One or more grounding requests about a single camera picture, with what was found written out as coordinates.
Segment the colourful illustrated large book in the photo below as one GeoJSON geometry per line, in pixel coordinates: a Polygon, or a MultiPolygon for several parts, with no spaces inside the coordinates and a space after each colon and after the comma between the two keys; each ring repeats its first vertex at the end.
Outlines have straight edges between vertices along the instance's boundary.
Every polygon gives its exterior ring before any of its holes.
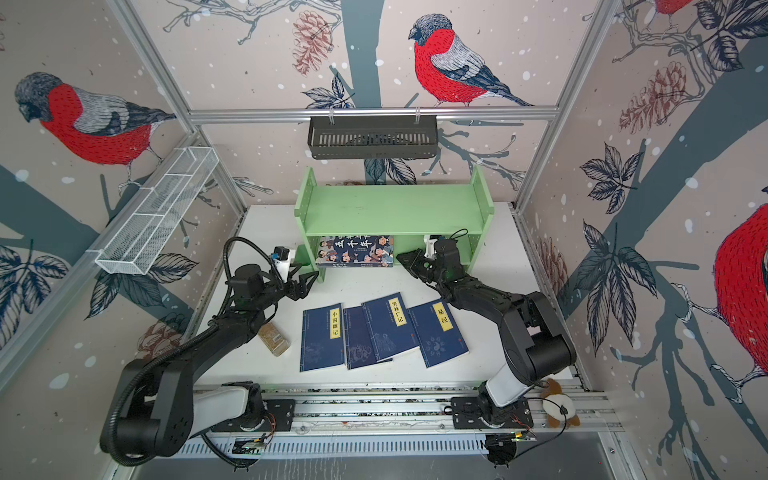
{"type": "Polygon", "coordinates": [[[392,267],[392,236],[326,236],[317,249],[316,265],[330,267],[392,267]]]}

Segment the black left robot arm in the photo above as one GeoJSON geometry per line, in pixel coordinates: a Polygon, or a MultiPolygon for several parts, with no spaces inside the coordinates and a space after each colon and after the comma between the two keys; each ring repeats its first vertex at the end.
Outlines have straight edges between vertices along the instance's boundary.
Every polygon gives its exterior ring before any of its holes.
{"type": "Polygon", "coordinates": [[[278,421],[258,384],[230,382],[206,391],[194,387],[226,355],[253,340],[274,318],[281,300],[306,298],[320,274],[293,262],[288,248],[278,246],[266,253],[239,236],[228,239],[223,252],[228,254],[236,243],[250,247],[267,266],[251,263],[233,269],[224,258],[224,299],[207,329],[122,370],[99,439],[101,451],[118,464],[135,467],[172,457],[194,437],[211,446],[209,431],[229,421],[266,426],[267,438],[276,432],[278,421]]]}

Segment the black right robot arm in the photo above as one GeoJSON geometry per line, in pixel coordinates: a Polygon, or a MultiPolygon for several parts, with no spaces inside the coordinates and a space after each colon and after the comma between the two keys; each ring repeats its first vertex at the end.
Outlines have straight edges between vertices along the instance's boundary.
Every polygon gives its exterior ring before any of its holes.
{"type": "Polygon", "coordinates": [[[540,381],[576,363],[576,348],[549,299],[539,291],[503,291],[470,275],[455,238],[435,240],[431,254],[416,249],[396,259],[444,302],[498,327],[506,364],[485,382],[481,393],[494,407],[513,404],[540,381]]]}

